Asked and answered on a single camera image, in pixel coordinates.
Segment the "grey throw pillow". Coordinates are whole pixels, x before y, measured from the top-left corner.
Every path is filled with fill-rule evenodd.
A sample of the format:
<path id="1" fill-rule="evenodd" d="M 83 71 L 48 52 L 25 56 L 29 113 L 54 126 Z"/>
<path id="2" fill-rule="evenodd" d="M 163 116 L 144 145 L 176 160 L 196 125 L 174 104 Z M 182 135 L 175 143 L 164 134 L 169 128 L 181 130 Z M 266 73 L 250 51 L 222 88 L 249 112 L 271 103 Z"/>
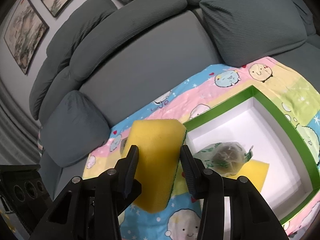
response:
<path id="1" fill-rule="evenodd" d="M 306 42 L 292 0 L 201 0 L 200 8 L 223 61 L 241 67 Z"/>
<path id="2" fill-rule="evenodd" d="M 95 105 L 77 90 L 69 92 L 43 125 L 44 150 L 60 167 L 74 165 L 110 136 L 110 128 Z"/>

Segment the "grey sofa bed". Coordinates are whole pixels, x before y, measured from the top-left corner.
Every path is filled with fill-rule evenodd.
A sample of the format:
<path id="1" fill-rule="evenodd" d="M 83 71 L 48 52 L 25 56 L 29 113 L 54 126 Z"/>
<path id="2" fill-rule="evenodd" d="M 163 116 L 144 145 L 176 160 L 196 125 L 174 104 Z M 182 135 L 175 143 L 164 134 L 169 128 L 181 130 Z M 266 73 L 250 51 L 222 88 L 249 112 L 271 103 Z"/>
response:
<path id="1" fill-rule="evenodd" d="M 63 97 L 86 94 L 110 127 L 210 64 L 223 63 L 201 0 L 87 0 L 53 36 L 29 96 L 45 124 Z M 308 36 L 276 58 L 319 87 L 319 3 L 292 0 Z"/>

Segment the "yellow sponge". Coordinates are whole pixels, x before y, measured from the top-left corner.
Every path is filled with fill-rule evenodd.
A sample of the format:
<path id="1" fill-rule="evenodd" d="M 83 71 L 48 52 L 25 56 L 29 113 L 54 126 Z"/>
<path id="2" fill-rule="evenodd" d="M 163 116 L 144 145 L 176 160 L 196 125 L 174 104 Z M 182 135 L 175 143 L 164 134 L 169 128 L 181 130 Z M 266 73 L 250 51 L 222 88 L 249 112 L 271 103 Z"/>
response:
<path id="1" fill-rule="evenodd" d="M 136 120 L 121 154 L 139 149 L 135 179 L 142 192 L 134 204 L 148 213 L 163 211 L 168 204 L 184 143 L 186 127 L 176 119 Z"/>
<path id="2" fill-rule="evenodd" d="M 247 177 L 256 189 L 261 192 L 267 173 L 269 164 L 258 160 L 250 160 L 245 163 L 240 171 L 234 176 L 225 176 L 225 178 L 237 179 L 239 176 Z"/>

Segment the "green white box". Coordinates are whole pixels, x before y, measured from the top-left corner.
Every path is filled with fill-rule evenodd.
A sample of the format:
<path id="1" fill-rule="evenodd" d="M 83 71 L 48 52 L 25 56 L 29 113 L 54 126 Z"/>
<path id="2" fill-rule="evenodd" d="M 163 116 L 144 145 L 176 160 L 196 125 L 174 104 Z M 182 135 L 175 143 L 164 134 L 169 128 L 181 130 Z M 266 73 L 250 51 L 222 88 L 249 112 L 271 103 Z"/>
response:
<path id="1" fill-rule="evenodd" d="M 185 122 L 192 153 L 215 142 L 253 146 L 253 159 L 268 163 L 261 194 L 281 224 L 308 205 L 319 191 L 319 172 L 308 146 L 282 111 L 249 86 Z"/>

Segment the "bagged steel wool scrubber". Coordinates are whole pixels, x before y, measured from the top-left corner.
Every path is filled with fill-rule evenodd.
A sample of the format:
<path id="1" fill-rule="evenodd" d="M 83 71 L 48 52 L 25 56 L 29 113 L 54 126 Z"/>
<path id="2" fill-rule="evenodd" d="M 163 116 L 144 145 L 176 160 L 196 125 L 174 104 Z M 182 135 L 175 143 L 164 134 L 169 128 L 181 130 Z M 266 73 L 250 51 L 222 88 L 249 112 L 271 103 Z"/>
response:
<path id="1" fill-rule="evenodd" d="M 253 157 L 253 146 L 246 151 L 238 142 L 217 142 L 206 146 L 194 154 L 205 168 L 210 168 L 221 176 L 236 175 L 243 165 Z"/>

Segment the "grey curtain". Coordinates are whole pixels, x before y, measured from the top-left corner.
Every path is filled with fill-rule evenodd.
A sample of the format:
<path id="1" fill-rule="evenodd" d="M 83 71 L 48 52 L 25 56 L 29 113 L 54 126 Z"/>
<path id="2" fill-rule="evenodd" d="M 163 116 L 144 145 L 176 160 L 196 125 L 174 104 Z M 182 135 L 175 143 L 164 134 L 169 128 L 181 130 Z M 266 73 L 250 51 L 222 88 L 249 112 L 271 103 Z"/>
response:
<path id="1" fill-rule="evenodd" d="M 40 162 L 38 127 L 1 83 L 1 164 L 29 165 Z"/>

